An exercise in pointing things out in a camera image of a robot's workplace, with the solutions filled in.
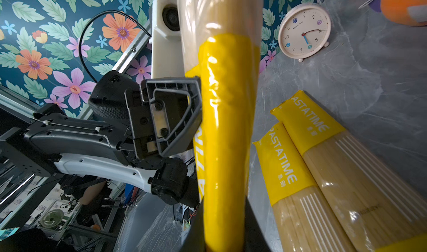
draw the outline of pink flower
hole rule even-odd
[[[274,59],[275,55],[276,55],[276,50],[274,50],[273,52],[268,50],[268,55],[264,57],[264,59],[267,60],[267,66]]]
[[[57,104],[60,108],[66,109],[68,106],[65,104],[62,104],[62,102],[64,101],[63,97],[60,97],[58,99],[56,99],[56,96],[54,94],[50,95],[50,99],[45,99],[44,100],[46,103],[52,103],[52,104]]]
[[[77,41],[76,41],[76,39],[74,39],[73,37],[70,37],[70,42],[72,44],[67,44],[68,49],[74,50],[74,56],[75,57],[79,56],[79,51],[78,51],[79,41],[80,41],[80,38],[77,39]],[[83,45],[83,43],[84,43],[84,41],[82,42],[82,56],[88,57],[88,53],[86,51],[89,50],[91,47],[89,45]]]
[[[260,74],[261,74],[261,72],[263,72],[264,71],[264,69],[267,67],[267,63],[266,63],[266,60],[265,59],[261,59],[261,61],[260,61]]]
[[[96,85],[94,82],[85,82],[82,84],[84,76],[79,68],[75,68],[71,71],[72,81],[70,81],[67,75],[59,71],[54,71],[53,76],[58,83],[63,84],[66,87],[56,86],[53,88],[52,94],[59,97],[65,97],[71,94],[70,98],[68,98],[68,103],[73,109],[76,109],[80,106],[80,98],[85,103],[88,102],[89,96],[91,95],[85,92],[92,92]]]
[[[131,65],[134,68],[129,68],[126,73],[130,76],[135,76],[136,74],[138,74],[138,76],[136,76],[136,82],[138,84],[141,84],[141,81],[143,81],[144,79],[150,79],[151,78],[151,65],[147,66],[148,64],[148,59],[146,56],[142,56],[139,59],[139,64],[138,61],[136,59],[133,59],[131,61]]]

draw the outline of white camera housing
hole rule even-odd
[[[163,11],[177,8],[176,0],[153,0],[152,4],[152,78],[184,77],[181,31],[173,31],[163,20]]]

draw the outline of orange flower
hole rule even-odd
[[[32,37],[38,43],[45,44],[47,42],[47,33],[41,30],[33,32]]]
[[[110,14],[106,15],[104,23],[108,25],[108,27],[103,27],[104,37],[112,38],[108,44],[114,50],[119,50],[121,46],[122,52],[128,48],[140,31],[140,29],[134,29],[136,24],[133,21],[128,18],[125,20],[125,16],[120,14],[114,14],[114,18]]]
[[[52,69],[48,66],[50,65],[47,57],[41,58],[41,53],[37,51],[32,51],[31,53],[28,50],[21,50],[21,55],[16,56],[16,62],[20,65],[18,68],[22,73],[28,72],[28,77],[37,79],[47,79],[47,75],[52,74]]]

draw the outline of table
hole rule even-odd
[[[270,110],[305,90],[405,181],[427,197],[427,29],[392,23],[363,0],[326,0],[330,45],[302,63],[279,53],[260,74],[252,141]],[[272,251],[282,251],[255,147],[248,198]]]

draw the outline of clock hands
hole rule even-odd
[[[308,44],[308,41],[307,41],[307,37],[305,36],[307,33],[309,33],[309,32],[313,32],[313,31],[317,31],[317,30],[310,30],[310,31],[307,31],[307,32],[303,32],[303,33],[301,33],[301,36],[302,37],[304,37],[304,40],[305,40],[305,42]]]

